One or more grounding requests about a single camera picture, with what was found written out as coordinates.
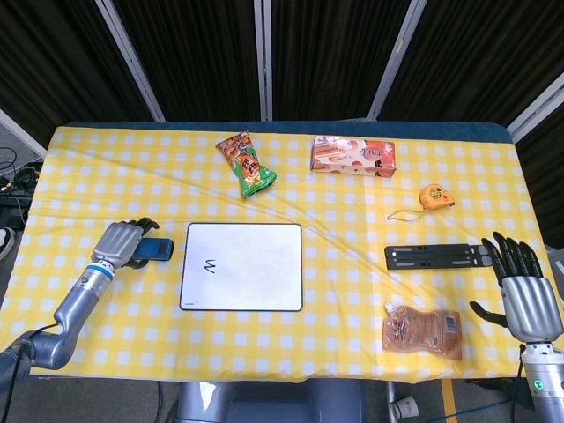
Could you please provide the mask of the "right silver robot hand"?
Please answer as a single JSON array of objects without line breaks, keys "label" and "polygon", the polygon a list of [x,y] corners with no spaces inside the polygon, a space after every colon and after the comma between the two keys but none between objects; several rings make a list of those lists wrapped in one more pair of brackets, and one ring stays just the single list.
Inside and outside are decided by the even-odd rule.
[{"label": "right silver robot hand", "polygon": [[471,309],[526,344],[555,341],[563,334],[563,322],[553,287],[544,277],[537,255],[523,241],[498,232],[493,237],[494,241],[483,238],[481,242],[492,260],[504,312],[487,311],[476,301],[470,303]]}]

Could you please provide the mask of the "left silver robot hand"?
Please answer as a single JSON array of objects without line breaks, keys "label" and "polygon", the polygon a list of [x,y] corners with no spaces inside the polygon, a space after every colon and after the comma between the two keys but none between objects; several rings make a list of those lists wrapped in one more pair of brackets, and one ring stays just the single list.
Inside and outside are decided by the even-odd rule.
[{"label": "left silver robot hand", "polygon": [[135,259],[134,253],[144,238],[152,229],[159,229],[159,224],[147,217],[139,220],[119,221],[111,223],[93,249],[92,261],[109,263],[114,269],[129,267],[141,269],[149,261]]}]

